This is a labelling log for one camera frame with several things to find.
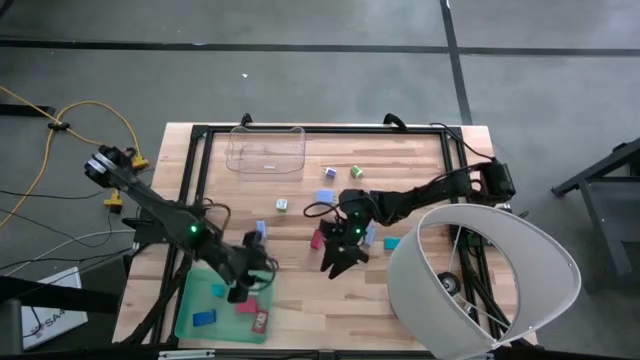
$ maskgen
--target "green tray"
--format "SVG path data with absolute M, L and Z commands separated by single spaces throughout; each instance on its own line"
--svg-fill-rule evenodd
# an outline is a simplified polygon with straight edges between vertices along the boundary
M 271 273 L 263 271 L 249 272 L 264 279 L 270 279 Z M 255 314 L 236 314 L 235 304 L 227 302 L 229 287 L 225 286 L 223 298 L 213 295 L 213 284 L 224 285 L 220 275 L 211 269 L 193 268 L 187 275 L 184 295 L 178 312 L 175 334 L 181 339 L 207 339 L 223 341 L 239 341 L 249 343 L 262 343 L 267 339 L 269 324 L 267 320 L 265 332 L 260 334 L 252 331 Z M 258 300 L 258 308 L 269 312 L 271 317 L 271 305 L 273 302 L 273 287 L 260 291 L 255 297 Z M 193 314 L 216 310 L 216 322 L 204 326 L 193 326 Z

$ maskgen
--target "wooden table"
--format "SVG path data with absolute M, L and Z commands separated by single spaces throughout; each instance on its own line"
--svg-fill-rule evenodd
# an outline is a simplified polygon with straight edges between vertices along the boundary
M 169 123 L 165 130 L 153 189 L 167 199 L 177 199 L 191 123 Z M 481 153 L 493 154 L 489 131 L 484 126 L 463 127 L 465 141 Z M 257 220 L 266 220 L 267 250 L 280 263 L 275 283 L 275 302 L 270 313 L 269 338 L 263 344 L 181 340 L 181 347 L 268 348 L 268 349 L 359 349 L 424 350 L 394 316 L 388 302 L 386 268 L 390 253 L 383 250 L 384 236 L 402 237 L 429 209 L 414 211 L 407 219 L 385 228 L 376 225 L 377 236 L 369 250 L 368 264 L 357 265 L 334 280 L 321 273 L 323 250 L 314 251 L 309 242 L 319 219 L 302 215 L 314 201 L 315 191 L 332 188 L 336 195 L 344 188 L 406 191 L 427 183 L 444 172 L 440 139 L 433 135 L 307 134 L 304 177 L 300 182 L 242 182 L 226 166 L 228 134 L 216 134 L 205 196 L 229 205 L 233 216 L 225 241 L 237 243 L 244 232 L 254 229 Z M 454 165 L 457 156 L 450 146 Z M 469 164 L 482 159 L 467 151 Z M 358 165 L 364 178 L 355 180 L 349 169 Z M 198 166 L 189 199 L 195 191 Z M 323 167 L 338 171 L 333 184 L 327 183 Z M 287 199 L 288 212 L 279 214 L 278 198 Z M 222 212 L 213 214 L 214 222 Z M 423 233 L 426 256 L 436 272 L 446 271 L 452 252 L 445 228 Z M 131 333 L 155 302 L 160 289 L 168 246 L 152 245 L 133 260 L 116 326 L 114 341 Z M 507 317 L 516 305 L 513 275 L 506 260 L 487 248 L 494 297 Z M 459 271 L 457 254 L 453 270 Z M 169 335 L 175 295 L 167 306 L 164 333 Z M 535 342 L 535 335 L 528 337 Z

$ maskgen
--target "gray floor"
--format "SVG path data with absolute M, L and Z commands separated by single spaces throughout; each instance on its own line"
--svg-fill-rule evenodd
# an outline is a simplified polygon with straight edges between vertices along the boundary
M 451 0 L 460 46 L 640 47 L 634 0 Z M 261 44 L 446 46 L 437 0 L 21 0 L 0 19 L 0 34 L 24 38 Z M 560 241 L 585 280 L 609 271 L 579 194 L 549 189 L 640 134 L 637 57 L 462 56 L 474 124 L 488 125 L 518 188 L 517 210 Z M 0 83 L 55 106 L 95 99 L 115 106 L 155 160 L 169 121 L 379 122 L 394 112 L 409 123 L 460 124 L 451 64 L 438 54 L 136 52 L 2 49 Z M 0 101 L 11 101 L 0 94 Z M 106 111 L 81 109 L 68 121 L 86 136 L 128 146 L 126 129 Z M 0 118 L 2 189 L 24 191 L 38 172 L 46 122 Z M 37 192 L 97 191 L 82 174 L 93 148 L 56 136 Z M 17 199 L 0 196 L 0 208 Z M 102 197 L 29 199 L 20 214 L 73 235 L 107 230 Z M 127 203 L 126 211 L 135 207 Z M 112 219 L 114 228 L 123 228 Z M 99 249 L 70 245 L 59 257 L 126 247 L 114 236 Z M 0 230 L 0 265 L 37 256 L 66 241 L 19 219 Z M 63 269 L 37 264 L 16 276 L 38 279 Z M 582 292 L 565 314 L 538 332 L 556 350 L 638 357 L 635 289 Z

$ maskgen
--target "transparent container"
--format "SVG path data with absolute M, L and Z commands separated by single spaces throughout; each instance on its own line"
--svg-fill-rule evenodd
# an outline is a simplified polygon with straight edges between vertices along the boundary
M 243 181 L 300 181 L 304 162 L 301 127 L 260 130 L 238 126 L 229 133 L 227 168 Z

